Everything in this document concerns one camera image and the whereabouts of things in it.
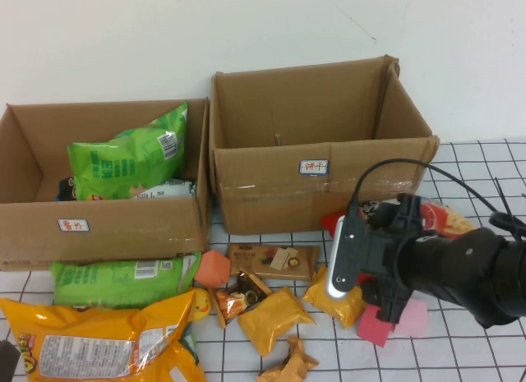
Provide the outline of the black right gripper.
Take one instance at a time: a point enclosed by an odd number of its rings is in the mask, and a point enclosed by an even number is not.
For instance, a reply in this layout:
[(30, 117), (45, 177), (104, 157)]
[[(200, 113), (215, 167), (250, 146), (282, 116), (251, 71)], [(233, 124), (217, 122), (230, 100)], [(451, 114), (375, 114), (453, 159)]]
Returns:
[(384, 230), (387, 237), (382, 259), (385, 274), (380, 278), (380, 287), (376, 283), (361, 284), (362, 299), (368, 305), (378, 306), (380, 320), (388, 323), (399, 322), (413, 294), (404, 283), (399, 264), (404, 252), (423, 234), (421, 198), (401, 193), (397, 201), (398, 204), (380, 203), (367, 218), (371, 228)]

